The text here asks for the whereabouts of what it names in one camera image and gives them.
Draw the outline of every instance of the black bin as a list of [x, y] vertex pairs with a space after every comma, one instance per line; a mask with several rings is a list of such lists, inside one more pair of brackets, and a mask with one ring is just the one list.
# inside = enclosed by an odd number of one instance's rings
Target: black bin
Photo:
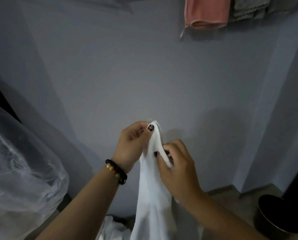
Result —
[[288, 239], [298, 234], [298, 211], [282, 198], [262, 195], [253, 223], [270, 240]]

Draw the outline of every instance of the black nail polish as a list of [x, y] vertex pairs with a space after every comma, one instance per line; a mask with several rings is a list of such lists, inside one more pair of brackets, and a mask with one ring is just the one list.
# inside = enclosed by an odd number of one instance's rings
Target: black nail polish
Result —
[[154, 130], [154, 125], [152, 125], [152, 124], [149, 125], [149, 126], [148, 126], [148, 130], [153, 131], [153, 130]]

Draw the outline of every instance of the white cloth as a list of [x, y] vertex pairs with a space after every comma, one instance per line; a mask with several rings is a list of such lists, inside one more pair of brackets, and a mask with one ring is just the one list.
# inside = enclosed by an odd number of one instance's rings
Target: white cloth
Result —
[[131, 240], [168, 240], [176, 232], [171, 212], [171, 194], [163, 185], [154, 152], [158, 151], [169, 167], [172, 164], [162, 147], [161, 129], [154, 121], [147, 155], [140, 157], [140, 181], [135, 225]]
[[112, 216], [106, 216], [96, 240], [130, 240], [131, 231], [122, 223], [114, 222]]

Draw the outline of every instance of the bracelet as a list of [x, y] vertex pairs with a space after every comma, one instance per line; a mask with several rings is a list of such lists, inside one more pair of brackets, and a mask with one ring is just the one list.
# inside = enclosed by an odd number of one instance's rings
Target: bracelet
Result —
[[112, 173], [116, 176], [116, 178], [119, 179], [119, 184], [121, 185], [125, 184], [128, 178], [127, 174], [121, 168], [119, 168], [115, 164], [115, 162], [109, 159], [107, 159], [105, 162], [107, 164], [107, 168], [109, 168], [109, 170], [112, 171]]

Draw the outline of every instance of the clear plastic bag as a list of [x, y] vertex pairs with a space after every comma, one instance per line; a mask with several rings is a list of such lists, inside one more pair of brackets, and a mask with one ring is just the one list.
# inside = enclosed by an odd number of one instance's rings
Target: clear plastic bag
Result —
[[0, 108], [0, 239], [24, 239], [55, 211], [68, 184], [55, 153]]

